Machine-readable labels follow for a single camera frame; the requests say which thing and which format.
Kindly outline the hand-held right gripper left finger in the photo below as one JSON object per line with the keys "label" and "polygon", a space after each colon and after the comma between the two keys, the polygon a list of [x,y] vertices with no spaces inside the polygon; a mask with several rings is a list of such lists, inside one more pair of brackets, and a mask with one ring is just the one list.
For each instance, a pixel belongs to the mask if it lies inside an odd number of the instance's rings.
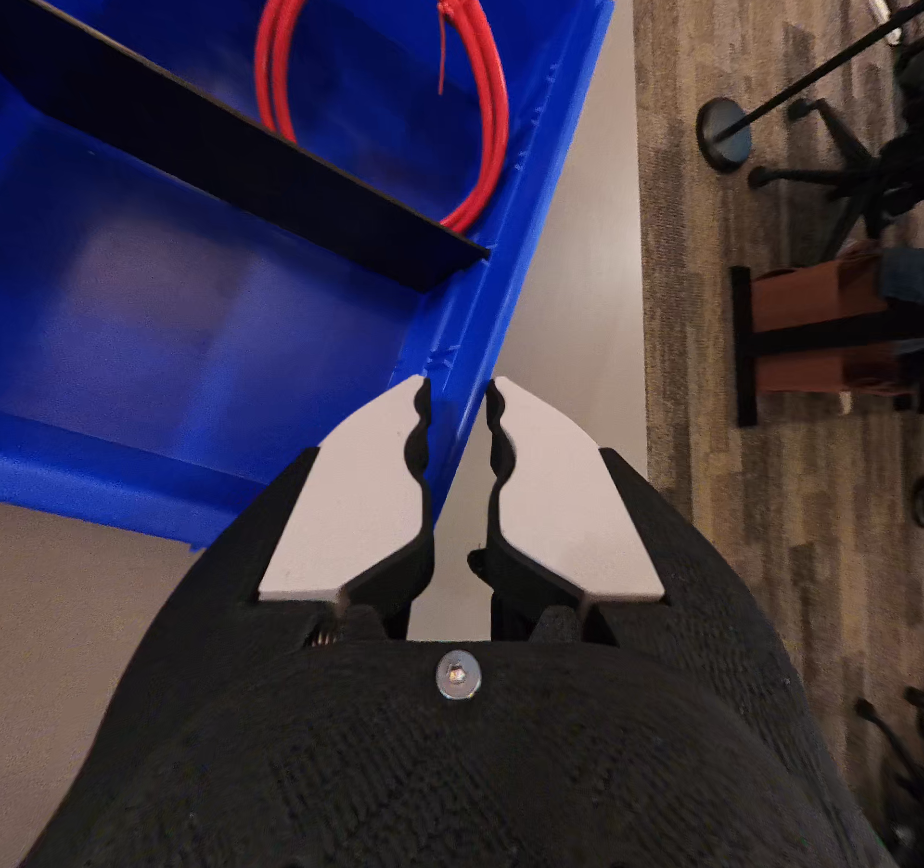
{"label": "hand-held right gripper left finger", "polygon": [[259,605],[310,603],[336,616],[372,608],[389,638],[407,640],[435,566],[431,422],[431,382],[410,376],[321,441],[260,580]]}

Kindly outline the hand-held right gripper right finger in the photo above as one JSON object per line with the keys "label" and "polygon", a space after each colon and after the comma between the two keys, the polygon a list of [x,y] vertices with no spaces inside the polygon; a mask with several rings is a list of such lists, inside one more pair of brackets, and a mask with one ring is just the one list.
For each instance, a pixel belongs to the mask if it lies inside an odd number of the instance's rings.
{"label": "hand-held right gripper right finger", "polygon": [[610,471],[610,452],[506,377],[486,390],[494,483],[483,548],[491,640],[526,641],[550,608],[581,627],[600,605],[658,604],[666,588]]}

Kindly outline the blue plastic bin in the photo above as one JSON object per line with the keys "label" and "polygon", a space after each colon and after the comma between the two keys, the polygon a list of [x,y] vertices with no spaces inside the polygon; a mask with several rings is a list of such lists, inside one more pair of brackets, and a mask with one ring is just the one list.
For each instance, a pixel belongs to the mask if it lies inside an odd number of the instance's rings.
{"label": "blue plastic bin", "polygon": [[[262,125],[268,0],[42,1]],[[454,32],[440,75],[438,1],[307,0],[285,139],[442,226],[483,142]],[[509,139],[460,236],[490,258],[424,293],[46,117],[2,77],[2,502],[201,549],[305,448],[421,375],[439,513],[614,9],[479,1]]]}

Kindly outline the grey desk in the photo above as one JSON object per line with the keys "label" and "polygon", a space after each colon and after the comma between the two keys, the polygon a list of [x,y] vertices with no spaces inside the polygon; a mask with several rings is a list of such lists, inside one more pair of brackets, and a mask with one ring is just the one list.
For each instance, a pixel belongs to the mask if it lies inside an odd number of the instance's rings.
{"label": "grey desk", "polygon": [[[588,95],[495,372],[649,476],[633,0],[614,0]],[[435,530],[415,640],[481,640],[470,571],[493,474],[480,408]],[[1,865],[16,866],[75,779],[141,638],[200,551],[2,505]]]}

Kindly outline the black bin divider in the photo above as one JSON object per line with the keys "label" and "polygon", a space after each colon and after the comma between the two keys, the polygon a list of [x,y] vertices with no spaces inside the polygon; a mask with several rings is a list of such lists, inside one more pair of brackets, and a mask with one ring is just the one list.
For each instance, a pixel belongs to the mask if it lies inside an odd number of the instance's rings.
{"label": "black bin divider", "polygon": [[191,188],[422,293],[490,258],[42,0],[1,0],[1,21],[30,106]]}

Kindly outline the black office chair base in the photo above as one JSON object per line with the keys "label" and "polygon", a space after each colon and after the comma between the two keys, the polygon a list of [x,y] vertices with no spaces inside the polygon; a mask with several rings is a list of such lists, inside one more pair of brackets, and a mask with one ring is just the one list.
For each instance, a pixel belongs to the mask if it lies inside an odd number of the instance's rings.
{"label": "black office chair base", "polygon": [[826,99],[799,98],[787,108],[790,122],[817,112],[844,165],[840,169],[777,169],[756,167],[747,185],[758,190],[775,181],[822,186],[828,202],[844,201],[842,212],[826,239],[816,263],[835,259],[853,227],[863,220],[868,238],[882,237],[884,228],[907,214],[923,199],[922,115],[907,119],[907,128],[872,155]]}
{"label": "black office chair base", "polygon": [[899,867],[923,866],[923,764],[880,716],[873,703],[859,697],[856,715],[884,736],[891,756],[881,770],[883,823],[887,851]]}

